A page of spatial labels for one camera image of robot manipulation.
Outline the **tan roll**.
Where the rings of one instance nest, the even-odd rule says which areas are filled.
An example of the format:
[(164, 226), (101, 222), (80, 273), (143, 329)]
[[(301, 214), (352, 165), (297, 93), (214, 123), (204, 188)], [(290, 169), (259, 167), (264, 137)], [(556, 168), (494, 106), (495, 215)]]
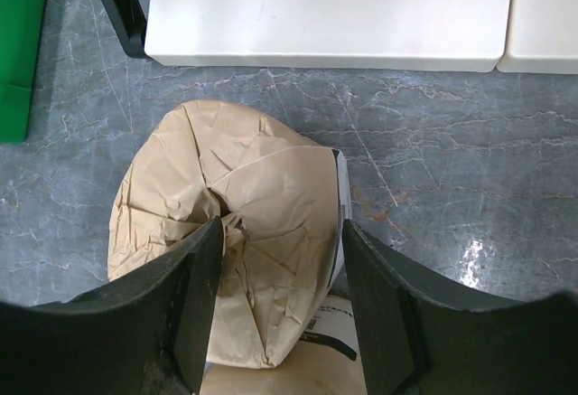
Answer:
[(220, 218), (203, 394), (363, 394), (351, 302), (331, 294), (351, 212), (343, 154), (256, 109), (194, 100), (129, 165), (109, 223), (116, 279)]

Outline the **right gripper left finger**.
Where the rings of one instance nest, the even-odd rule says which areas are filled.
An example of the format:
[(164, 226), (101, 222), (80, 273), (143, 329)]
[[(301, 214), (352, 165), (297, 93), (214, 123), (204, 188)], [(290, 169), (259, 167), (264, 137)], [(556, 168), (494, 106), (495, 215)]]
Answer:
[(213, 219), (67, 303), (1, 306), (4, 394), (195, 394), (222, 261)]

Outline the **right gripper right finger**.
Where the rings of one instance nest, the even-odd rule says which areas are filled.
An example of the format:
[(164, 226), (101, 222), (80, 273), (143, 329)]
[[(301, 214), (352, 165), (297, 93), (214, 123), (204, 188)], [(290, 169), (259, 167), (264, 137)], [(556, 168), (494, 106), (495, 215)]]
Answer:
[(523, 302), (466, 287), (371, 236), (342, 230), (371, 394), (574, 394), (577, 296)]

